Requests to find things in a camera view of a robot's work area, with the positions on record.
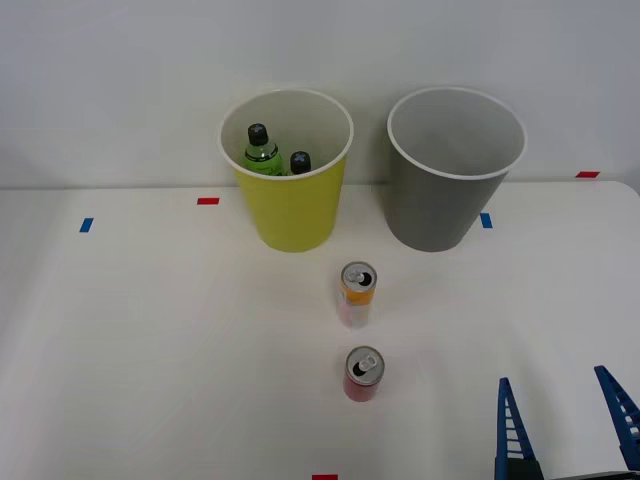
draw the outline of orange can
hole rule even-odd
[[[378,274],[365,262],[351,262],[340,273],[338,314],[350,328],[363,327],[369,319]]]

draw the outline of green bottle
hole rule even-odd
[[[244,151],[244,166],[247,170],[262,175],[284,174],[278,146],[269,141],[267,129],[261,123],[254,123],[249,127],[249,145]]]

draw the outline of bottle label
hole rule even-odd
[[[262,175],[283,175],[282,157],[280,156],[280,153],[276,153],[269,160],[264,160],[262,162],[253,161],[245,156],[244,166],[247,170],[251,170],[252,172],[260,173]]]

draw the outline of bottle cap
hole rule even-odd
[[[254,123],[249,127],[249,143],[254,147],[260,147],[269,142],[267,128],[261,123]]]
[[[294,152],[291,155],[291,173],[300,175],[311,171],[311,157],[307,152]]]

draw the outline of bin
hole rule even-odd
[[[393,146],[387,224],[398,240],[426,252],[462,240],[527,143],[509,107],[461,87],[402,98],[387,133]]]
[[[272,177],[243,167],[247,128],[267,127],[289,164],[293,152],[311,156],[309,173]],[[303,252],[333,230],[346,155],[353,139],[349,112],[328,95],[304,89],[255,96],[231,110],[218,133],[218,148],[233,167],[260,238],[283,252]]]

